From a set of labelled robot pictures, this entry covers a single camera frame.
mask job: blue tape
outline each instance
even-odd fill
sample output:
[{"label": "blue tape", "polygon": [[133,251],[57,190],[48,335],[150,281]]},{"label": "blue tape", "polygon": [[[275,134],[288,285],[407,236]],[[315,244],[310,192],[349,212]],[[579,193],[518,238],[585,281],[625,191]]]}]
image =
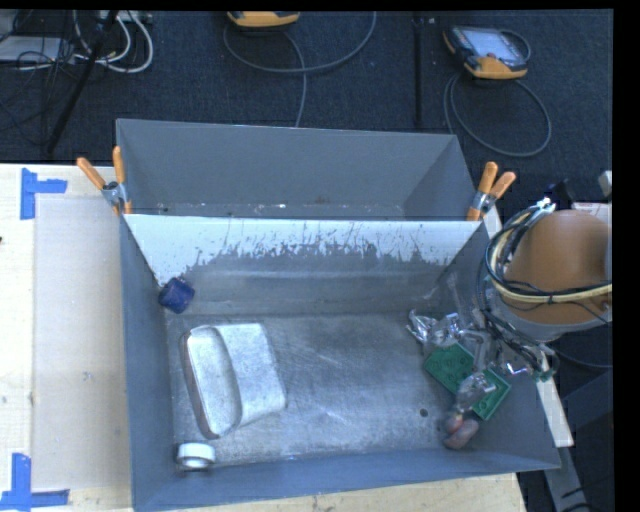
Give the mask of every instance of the blue tape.
[{"label": "blue tape", "polygon": [[58,507],[67,504],[69,489],[31,492],[31,458],[14,453],[11,461],[11,490],[3,491],[0,496],[0,510],[30,512],[33,507]]},{"label": "blue tape", "polygon": [[158,295],[158,302],[174,313],[182,313],[195,295],[191,285],[180,277],[172,277]]},{"label": "blue tape", "polygon": [[65,180],[38,181],[38,175],[35,172],[23,167],[20,219],[33,219],[36,216],[36,194],[64,194],[66,190]]}]

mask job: cylindrical object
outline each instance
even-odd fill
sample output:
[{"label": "cylindrical object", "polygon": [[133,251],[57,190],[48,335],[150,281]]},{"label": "cylindrical object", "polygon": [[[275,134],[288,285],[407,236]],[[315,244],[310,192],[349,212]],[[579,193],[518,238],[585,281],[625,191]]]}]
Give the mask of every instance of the cylindrical object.
[{"label": "cylindrical object", "polygon": [[178,446],[176,463],[186,471],[209,468],[216,461],[216,450],[206,443],[182,443]]},{"label": "cylindrical object", "polygon": [[89,178],[91,183],[93,183],[98,190],[102,190],[106,186],[104,178],[100,176],[89,160],[81,156],[76,160],[76,165],[80,167],[80,170],[85,173],[87,178]]},{"label": "cylindrical object", "polygon": [[[126,174],[124,170],[124,161],[122,160],[122,151],[120,150],[120,146],[114,146],[112,151],[113,156],[113,168],[116,171],[116,181],[119,184],[124,184],[126,180]],[[131,206],[131,200],[128,197],[123,197],[124,199],[124,213],[131,213],[133,208]]]},{"label": "cylindrical object", "polygon": [[491,186],[498,175],[498,164],[495,162],[487,162],[484,166],[482,177],[480,178],[480,184],[478,190],[473,198],[473,202],[467,212],[467,220],[474,221],[480,220],[482,204],[487,197],[487,194],[491,191]]}]

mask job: metal rod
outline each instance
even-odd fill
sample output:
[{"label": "metal rod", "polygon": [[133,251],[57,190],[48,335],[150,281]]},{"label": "metal rod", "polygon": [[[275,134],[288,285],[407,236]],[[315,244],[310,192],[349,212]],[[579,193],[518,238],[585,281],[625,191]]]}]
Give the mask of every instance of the metal rod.
[{"label": "metal rod", "polygon": [[420,11],[413,13],[413,57],[415,73],[416,128],[424,128],[422,121],[422,43],[424,34],[424,17]]},{"label": "metal rod", "polygon": [[78,99],[80,98],[80,95],[82,94],[82,91],[87,81],[89,80],[89,76],[93,71],[96,60],[98,58],[98,54],[102,51],[102,47],[104,46],[104,43],[107,40],[107,36],[109,35],[109,32],[111,31],[111,27],[113,27],[117,16],[118,16],[118,9],[112,9],[109,11],[109,14],[107,15],[106,20],[104,22],[99,22],[96,25],[95,30],[96,32],[98,32],[98,37],[96,38],[95,44],[91,49],[91,54],[89,56],[89,59],[87,60],[87,63],[82,71],[82,75],[80,76],[80,79],[76,83],[76,86],[75,86],[75,89],[73,90],[73,94],[71,95],[71,98],[65,105],[64,110],[60,114],[60,117],[58,117],[58,121],[56,122],[56,125],[53,128],[53,132],[51,134],[51,139],[47,144],[48,159],[52,159],[53,157],[53,152],[55,151],[55,148],[58,145],[58,141],[62,136],[62,132],[64,132],[64,129],[66,128],[67,123],[69,122],[69,118],[71,117],[71,113],[73,112],[73,109],[76,106],[76,103],[78,102]]}]

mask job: bin floor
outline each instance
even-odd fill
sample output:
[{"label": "bin floor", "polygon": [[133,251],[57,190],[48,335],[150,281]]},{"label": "bin floor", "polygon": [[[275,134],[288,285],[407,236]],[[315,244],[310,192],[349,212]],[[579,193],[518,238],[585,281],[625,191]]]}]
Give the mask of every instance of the bin floor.
[{"label": "bin floor", "polygon": [[[167,313],[175,442],[202,441],[219,465],[428,448],[453,395],[423,370],[407,315],[220,318]],[[178,340],[200,325],[261,323],[275,352],[287,408],[216,440],[200,432]]]}]

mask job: wooden table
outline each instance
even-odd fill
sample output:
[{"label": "wooden table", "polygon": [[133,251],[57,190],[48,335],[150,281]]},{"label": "wooden table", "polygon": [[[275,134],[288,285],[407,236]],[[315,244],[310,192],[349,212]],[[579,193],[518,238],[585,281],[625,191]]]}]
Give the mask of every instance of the wooden table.
[{"label": "wooden table", "polygon": [[[23,167],[39,180],[67,181],[55,198],[36,194],[30,220],[20,220]],[[98,170],[107,182],[115,179],[112,168]],[[120,262],[117,248],[90,226],[112,229],[112,221],[109,205],[77,167],[0,164],[0,491],[10,488],[11,454],[19,452],[32,459],[32,491],[71,490],[68,505],[56,509],[131,509]],[[91,233],[97,238],[87,240]],[[62,255],[62,275],[38,267],[35,242],[42,239]],[[66,291],[52,298],[55,288],[36,277],[63,278]],[[96,279],[100,293],[91,286]],[[71,329],[42,324],[39,316],[48,314],[43,297],[58,308],[69,301]],[[38,364],[46,371],[37,373]],[[539,391],[556,444],[572,445],[555,385],[540,384]],[[505,474],[207,510],[522,512],[525,506],[516,475]]]}]

